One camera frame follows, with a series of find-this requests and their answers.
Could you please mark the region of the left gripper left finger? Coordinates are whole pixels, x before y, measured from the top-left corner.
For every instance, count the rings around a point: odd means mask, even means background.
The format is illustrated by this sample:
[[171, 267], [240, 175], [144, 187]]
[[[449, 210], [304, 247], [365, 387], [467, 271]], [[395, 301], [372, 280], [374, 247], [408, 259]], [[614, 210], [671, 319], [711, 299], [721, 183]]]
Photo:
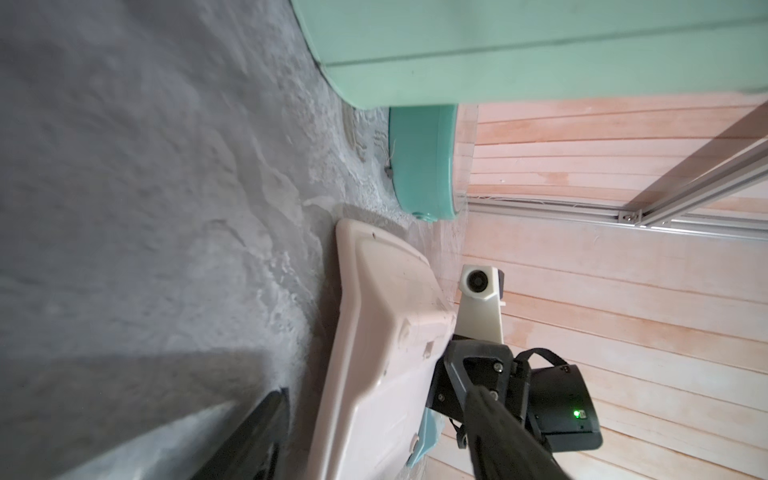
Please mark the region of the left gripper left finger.
[[281, 479], [289, 426], [288, 389], [269, 392], [192, 479]]

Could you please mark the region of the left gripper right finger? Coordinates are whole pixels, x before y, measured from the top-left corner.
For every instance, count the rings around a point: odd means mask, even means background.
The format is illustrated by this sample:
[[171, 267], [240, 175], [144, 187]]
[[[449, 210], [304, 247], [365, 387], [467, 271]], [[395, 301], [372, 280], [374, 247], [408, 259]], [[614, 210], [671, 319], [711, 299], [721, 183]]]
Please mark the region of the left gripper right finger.
[[476, 479], [569, 479], [487, 388], [469, 388], [464, 426]]

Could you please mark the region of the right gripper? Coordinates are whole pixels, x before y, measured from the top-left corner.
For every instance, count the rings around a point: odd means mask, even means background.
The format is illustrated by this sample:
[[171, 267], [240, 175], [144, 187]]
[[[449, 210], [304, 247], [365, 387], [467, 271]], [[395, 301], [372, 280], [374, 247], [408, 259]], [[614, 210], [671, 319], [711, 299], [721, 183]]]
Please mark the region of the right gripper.
[[453, 338], [438, 360], [426, 407], [463, 420], [472, 386], [485, 387], [551, 453], [593, 451], [603, 444], [599, 418], [574, 364], [533, 348], [516, 355], [498, 343]]

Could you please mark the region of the pink calculator back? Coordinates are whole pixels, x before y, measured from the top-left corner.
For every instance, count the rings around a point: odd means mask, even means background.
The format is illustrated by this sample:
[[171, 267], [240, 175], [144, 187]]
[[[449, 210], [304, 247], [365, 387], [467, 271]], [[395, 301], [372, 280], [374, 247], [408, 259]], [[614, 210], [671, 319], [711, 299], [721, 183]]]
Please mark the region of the pink calculator back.
[[406, 466], [456, 314], [427, 258], [359, 220], [335, 228], [340, 315], [309, 479], [393, 479]]

